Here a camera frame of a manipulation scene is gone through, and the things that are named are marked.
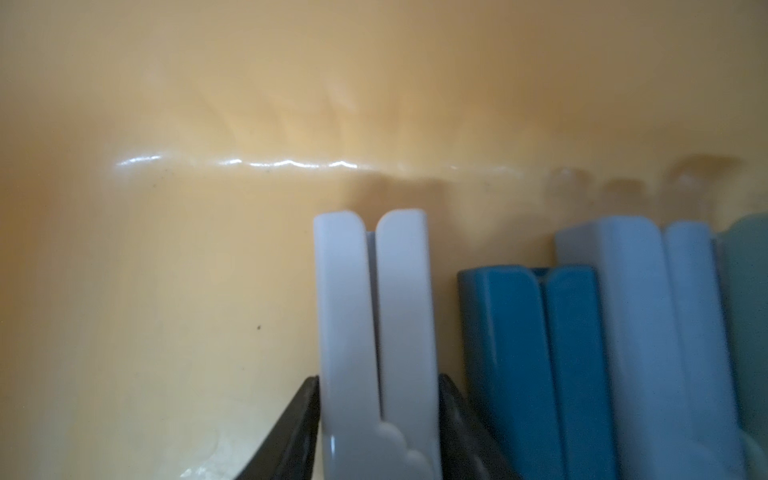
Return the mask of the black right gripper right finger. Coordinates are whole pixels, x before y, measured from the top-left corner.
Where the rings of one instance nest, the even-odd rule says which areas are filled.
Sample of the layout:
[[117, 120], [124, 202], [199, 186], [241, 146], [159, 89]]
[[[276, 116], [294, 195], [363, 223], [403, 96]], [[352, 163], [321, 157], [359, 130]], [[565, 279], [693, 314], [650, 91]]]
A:
[[438, 376], [442, 476], [455, 480], [519, 480], [499, 444], [453, 380]]

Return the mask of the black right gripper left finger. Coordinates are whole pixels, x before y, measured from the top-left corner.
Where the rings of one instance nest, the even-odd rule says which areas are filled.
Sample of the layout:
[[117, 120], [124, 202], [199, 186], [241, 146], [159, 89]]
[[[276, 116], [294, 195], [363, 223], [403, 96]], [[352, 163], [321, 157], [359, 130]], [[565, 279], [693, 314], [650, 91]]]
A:
[[311, 479], [320, 413], [319, 377], [310, 376], [235, 479]]

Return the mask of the cream pruning pliers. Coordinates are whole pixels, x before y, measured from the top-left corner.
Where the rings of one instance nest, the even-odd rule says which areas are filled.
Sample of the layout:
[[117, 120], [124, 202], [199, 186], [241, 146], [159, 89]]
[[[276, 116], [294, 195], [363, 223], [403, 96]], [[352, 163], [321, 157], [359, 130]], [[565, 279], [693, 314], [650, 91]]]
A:
[[426, 214], [321, 214], [314, 251], [325, 477], [440, 478]]

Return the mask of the teal pliers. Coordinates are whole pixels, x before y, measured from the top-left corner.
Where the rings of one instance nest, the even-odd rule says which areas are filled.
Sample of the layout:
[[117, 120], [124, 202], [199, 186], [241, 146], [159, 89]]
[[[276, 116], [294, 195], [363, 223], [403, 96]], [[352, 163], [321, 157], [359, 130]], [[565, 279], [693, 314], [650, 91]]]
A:
[[618, 478], [594, 270], [497, 265], [457, 280], [469, 399], [516, 473]]

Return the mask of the yellow plastic storage box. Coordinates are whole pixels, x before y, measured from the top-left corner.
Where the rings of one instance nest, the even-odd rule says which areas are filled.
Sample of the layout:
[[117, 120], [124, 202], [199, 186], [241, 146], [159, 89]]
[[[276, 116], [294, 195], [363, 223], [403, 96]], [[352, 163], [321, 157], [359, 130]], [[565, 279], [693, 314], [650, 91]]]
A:
[[767, 207], [763, 1], [5, 1], [1, 475], [230, 479], [319, 369], [313, 220], [458, 271]]

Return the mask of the mint green pruning pliers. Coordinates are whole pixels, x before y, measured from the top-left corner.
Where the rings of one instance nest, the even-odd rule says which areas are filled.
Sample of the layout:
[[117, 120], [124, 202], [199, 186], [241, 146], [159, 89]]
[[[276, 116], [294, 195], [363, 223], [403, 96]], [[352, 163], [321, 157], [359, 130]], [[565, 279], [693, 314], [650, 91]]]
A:
[[767, 214], [716, 236], [718, 274], [747, 477], [767, 477]]

